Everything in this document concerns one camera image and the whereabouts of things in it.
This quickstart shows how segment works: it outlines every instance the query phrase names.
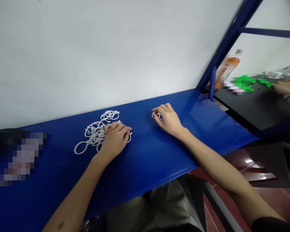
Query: blurred bottle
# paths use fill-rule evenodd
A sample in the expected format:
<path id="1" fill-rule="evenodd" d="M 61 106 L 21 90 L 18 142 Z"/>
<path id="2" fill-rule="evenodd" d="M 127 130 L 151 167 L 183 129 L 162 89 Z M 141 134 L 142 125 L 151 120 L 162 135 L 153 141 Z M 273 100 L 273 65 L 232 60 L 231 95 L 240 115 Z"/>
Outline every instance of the blurred bottle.
<path id="1" fill-rule="evenodd" d="M 238 49 L 236 50 L 235 54 L 232 57 L 226 60 L 226 63 L 222 67 L 220 73 L 216 76 L 215 81 L 216 90 L 221 88 L 221 80 L 225 80 L 231 74 L 231 72 L 239 65 L 242 53 L 243 50 Z"/>

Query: red tile floor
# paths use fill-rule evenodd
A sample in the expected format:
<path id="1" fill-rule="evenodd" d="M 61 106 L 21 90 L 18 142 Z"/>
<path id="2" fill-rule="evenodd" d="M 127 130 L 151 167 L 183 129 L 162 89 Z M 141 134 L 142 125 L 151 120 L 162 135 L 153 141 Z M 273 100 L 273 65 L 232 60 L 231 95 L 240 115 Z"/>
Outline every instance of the red tile floor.
<path id="1" fill-rule="evenodd" d="M 249 153 L 245 149 L 235 150 L 223 156 L 229 163 L 231 163 L 242 175 L 248 180 L 260 179 L 274 179 L 276 178 L 272 173 L 266 173 L 262 164 L 254 162 Z M 243 231 L 251 231 L 241 216 L 233 199 L 199 167 L 191 172 L 191 175 L 208 180 L 217 194 L 220 196 L 226 207 L 229 209 L 237 223 L 242 227 Z M 290 188 L 255 188 L 263 199 L 284 218 L 290 222 Z M 226 231 L 222 226 L 214 209 L 210 205 L 207 198 L 204 196 L 204 204 L 206 211 L 208 232 L 223 232 Z"/>

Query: blue table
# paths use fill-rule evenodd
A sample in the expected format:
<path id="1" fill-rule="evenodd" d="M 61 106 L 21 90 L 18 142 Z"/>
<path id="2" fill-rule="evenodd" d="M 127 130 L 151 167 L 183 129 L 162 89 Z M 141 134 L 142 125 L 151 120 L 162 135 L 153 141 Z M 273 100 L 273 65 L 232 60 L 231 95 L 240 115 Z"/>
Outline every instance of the blue table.
<path id="1" fill-rule="evenodd" d="M 106 110 L 120 111 L 119 120 L 133 128 L 132 140 L 104 171 L 86 219 L 197 168 L 183 145 L 151 117 L 152 108 L 167 102 L 184 127 L 221 155 L 257 139 L 197 90 L 24 127 L 32 132 L 47 132 L 48 144 L 30 180 L 0 187 L 0 231 L 42 230 L 96 154 L 93 146 L 81 155 L 73 150 L 78 142 L 86 141 L 84 128 L 98 121 Z"/>

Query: pile of white loops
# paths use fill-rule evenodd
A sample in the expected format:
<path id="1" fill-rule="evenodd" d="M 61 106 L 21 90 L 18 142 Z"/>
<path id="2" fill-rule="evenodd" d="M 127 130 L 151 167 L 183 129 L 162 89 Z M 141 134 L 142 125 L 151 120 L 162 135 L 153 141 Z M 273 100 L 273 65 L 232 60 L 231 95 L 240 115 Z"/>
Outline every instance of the pile of white loops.
<path id="1" fill-rule="evenodd" d="M 100 121 L 96 121 L 90 124 L 89 126 L 87 126 L 87 128 L 85 128 L 85 137 L 89 139 L 87 141 L 79 142 L 74 148 L 74 153 L 77 155 L 84 153 L 89 144 L 96 146 L 97 152 L 99 152 L 100 147 L 101 147 L 100 145 L 103 143 L 104 137 L 105 137 L 104 127 L 107 125 L 110 125 L 111 123 L 110 120 L 117 120 L 118 118 L 119 118 L 119 111 L 106 111 L 104 114 L 102 114 L 100 117 L 101 119 Z M 76 149 L 82 143 L 86 143 L 86 147 L 82 152 L 77 153 Z"/>

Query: green plastic part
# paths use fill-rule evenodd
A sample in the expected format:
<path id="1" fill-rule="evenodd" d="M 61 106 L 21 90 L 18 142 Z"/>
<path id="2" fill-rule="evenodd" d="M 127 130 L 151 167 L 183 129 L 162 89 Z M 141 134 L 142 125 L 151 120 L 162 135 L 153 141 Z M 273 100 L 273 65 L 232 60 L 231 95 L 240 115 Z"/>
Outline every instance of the green plastic part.
<path id="1" fill-rule="evenodd" d="M 271 88 L 272 84 L 274 83 L 271 83 L 269 81 L 266 81 L 264 79 L 261 79 L 261 78 L 258 78 L 257 81 L 260 83 L 260 84 L 264 84 L 268 89 Z"/>
<path id="2" fill-rule="evenodd" d="M 243 75 L 243 76 L 234 78 L 233 84 L 235 86 L 238 86 L 240 89 L 244 89 L 245 92 L 253 92 L 254 89 L 252 89 L 252 85 L 250 85 L 250 84 L 254 84 L 254 83 L 256 83 L 256 81 L 258 81 L 260 84 L 265 85 L 268 89 L 270 89 L 272 84 L 274 84 L 274 83 L 271 83 L 271 82 L 264 80 L 262 78 L 258 78 L 256 80 L 256 79 L 249 77 L 247 75 Z"/>
<path id="3" fill-rule="evenodd" d="M 240 77 L 234 78 L 233 84 L 235 86 L 238 86 L 240 89 L 244 89 L 245 92 L 253 92 L 254 89 L 252 89 L 250 84 L 255 83 L 256 80 L 254 78 L 251 78 L 247 75 L 243 75 Z"/>

